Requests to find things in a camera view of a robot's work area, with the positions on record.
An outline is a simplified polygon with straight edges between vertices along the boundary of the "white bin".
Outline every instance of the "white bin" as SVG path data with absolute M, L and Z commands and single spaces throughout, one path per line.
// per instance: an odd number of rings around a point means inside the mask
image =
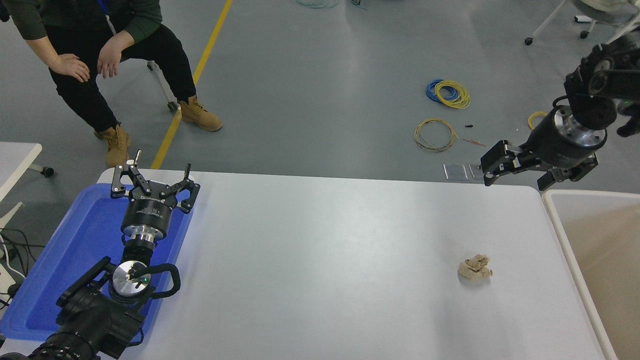
M 542 198 L 605 357 L 640 359 L 640 195 L 549 190 Z

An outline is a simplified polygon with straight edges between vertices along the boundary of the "crumpled paper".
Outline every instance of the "crumpled paper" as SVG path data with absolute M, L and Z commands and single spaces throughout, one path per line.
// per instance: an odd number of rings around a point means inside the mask
M 480 281 L 491 275 L 493 270 L 487 268 L 491 259 L 487 255 L 476 255 L 471 259 L 466 259 L 460 263 L 458 274 L 470 281 Z

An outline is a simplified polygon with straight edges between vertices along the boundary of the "robotic arm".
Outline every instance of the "robotic arm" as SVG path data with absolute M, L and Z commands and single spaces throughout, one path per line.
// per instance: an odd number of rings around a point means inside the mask
M 56 302 L 62 308 L 56 319 L 60 328 L 31 355 L 11 353 L 0 360 L 96 360 L 98 352 L 118 359 L 127 347 L 142 342 L 143 306 L 180 289 L 175 265 L 150 266 L 150 262 L 157 241 L 166 236 L 172 211 L 189 213 L 200 185 L 189 179 L 191 164 L 184 179 L 174 185 L 148 181 L 138 172 L 138 156 L 140 151 L 132 163 L 116 167 L 111 183 L 112 198 L 129 199 L 120 228 L 124 250 L 119 264 L 102 258 L 60 296 Z M 123 176 L 134 185 L 129 191 L 120 182 Z M 176 195 L 182 191 L 188 191 L 189 197 L 178 202 Z M 162 272 L 171 274 L 173 287 L 156 292 L 151 277 Z M 103 294 L 105 286 L 110 296 Z M 132 343 L 138 333 L 141 340 Z
M 595 151 L 607 141 L 607 127 L 617 111 L 631 116 L 618 129 L 628 137 L 640 133 L 640 28 L 609 45 L 597 45 L 580 66 L 567 75 L 566 96 L 519 147 L 507 140 L 495 144 L 482 158 L 484 184 L 527 170 L 544 172 L 538 188 L 546 190 L 566 179 L 578 181 L 598 165 Z M 569 106 L 558 105 L 568 99 Z

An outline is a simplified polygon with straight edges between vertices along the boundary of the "work boot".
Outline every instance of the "work boot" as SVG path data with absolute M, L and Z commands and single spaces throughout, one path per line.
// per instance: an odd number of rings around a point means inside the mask
M 107 140 L 107 167 L 124 165 L 129 159 L 129 154 L 127 153 L 127 149 L 131 145 L 129 134 L 120 125 L 117 125 L 115 129 L 110 127 L 101 132 L 100 135 Z
M 184 121 L 195 122 L 206 131 L 218 131 L 222 127 L 222 121 L 200 105 L 197 95 L 190 97 L 188 104 L 181 101 L 180 110 Z

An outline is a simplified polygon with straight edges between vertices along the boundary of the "white table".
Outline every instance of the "white table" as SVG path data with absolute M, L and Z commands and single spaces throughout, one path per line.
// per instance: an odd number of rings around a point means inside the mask
M 192 174 L 182 289 L 122 359 L 604 358 L 532 188 Z M 478 253 L 494 276 L 470 285 Z
M 42 151 L 39 143 L 0 142 L 0 201 Z

